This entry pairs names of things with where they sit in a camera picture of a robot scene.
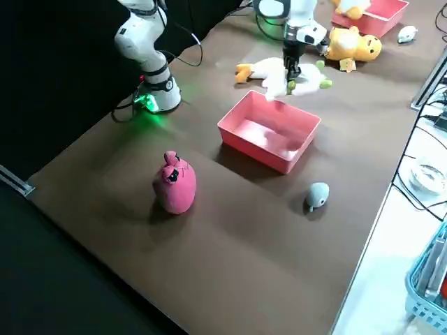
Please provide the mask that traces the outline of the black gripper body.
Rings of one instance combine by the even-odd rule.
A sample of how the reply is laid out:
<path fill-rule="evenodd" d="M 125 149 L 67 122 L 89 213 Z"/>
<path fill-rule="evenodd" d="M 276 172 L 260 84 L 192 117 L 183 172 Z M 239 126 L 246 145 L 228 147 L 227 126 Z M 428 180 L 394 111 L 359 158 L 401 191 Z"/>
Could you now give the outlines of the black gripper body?
<path fill-rule="evenodd" d="M 297 40 L 285 40 L 283 42 L 284 61 L 299 61 L 305 53 L 305 44 Z"/>

